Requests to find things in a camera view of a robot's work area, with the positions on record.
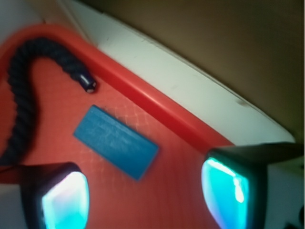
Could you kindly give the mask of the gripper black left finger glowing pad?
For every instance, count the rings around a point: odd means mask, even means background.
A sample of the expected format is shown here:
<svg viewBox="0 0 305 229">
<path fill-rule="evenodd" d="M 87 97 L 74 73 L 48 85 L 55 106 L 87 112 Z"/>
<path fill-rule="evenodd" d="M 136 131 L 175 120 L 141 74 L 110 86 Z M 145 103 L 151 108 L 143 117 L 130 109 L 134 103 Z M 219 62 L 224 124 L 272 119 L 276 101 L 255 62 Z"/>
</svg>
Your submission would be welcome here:
<svg viewBox="0 0 305 229">
<path fill-rule="evenodd" d="M 87 177 L 75 163 L 20 168 L 21 197 L 28 228 L 86 228 L 89 185 Z"/>
</svg>

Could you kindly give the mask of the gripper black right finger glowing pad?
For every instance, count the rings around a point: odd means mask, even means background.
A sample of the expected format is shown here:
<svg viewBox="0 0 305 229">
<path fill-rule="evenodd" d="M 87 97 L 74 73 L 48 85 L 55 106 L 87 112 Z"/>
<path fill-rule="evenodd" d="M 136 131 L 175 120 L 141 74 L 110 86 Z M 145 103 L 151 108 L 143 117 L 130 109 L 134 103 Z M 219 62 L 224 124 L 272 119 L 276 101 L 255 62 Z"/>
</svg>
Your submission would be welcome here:
<svg viewBox="0 0 305 229">
<path fill-rule="evenodd" d="M 222 229 L 302 229 L 305 147 L 295 143 L 210 150 L 201 171 L 205 203 Z"/>
</svg>

